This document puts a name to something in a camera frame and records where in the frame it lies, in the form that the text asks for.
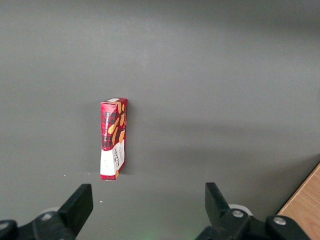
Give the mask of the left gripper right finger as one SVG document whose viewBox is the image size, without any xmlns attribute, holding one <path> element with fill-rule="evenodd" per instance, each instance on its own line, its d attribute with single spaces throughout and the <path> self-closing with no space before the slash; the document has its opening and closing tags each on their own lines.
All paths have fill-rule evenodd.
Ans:
<svg viewBox="0 0 320 240">
<path fill-rule="evenodd" d="M 264 223 L 242 209 L 231 208 L 214 182 L 205 184 L 205 210 L 210 221 L 198 240 L 264 240 Z"/>
</svg>

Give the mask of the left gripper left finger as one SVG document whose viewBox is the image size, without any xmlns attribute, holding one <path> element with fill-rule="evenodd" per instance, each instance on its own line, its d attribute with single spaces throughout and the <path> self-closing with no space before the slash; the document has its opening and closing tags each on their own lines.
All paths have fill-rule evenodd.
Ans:
<svg viewBox="0 0 320 240">
<path fill-rule="evenodd" d="M 56 211 L 46 211 L 18 228 L 20 240 L 74 240 L 93 211 L 91 184 L 81 184 Z"/>
</svg>

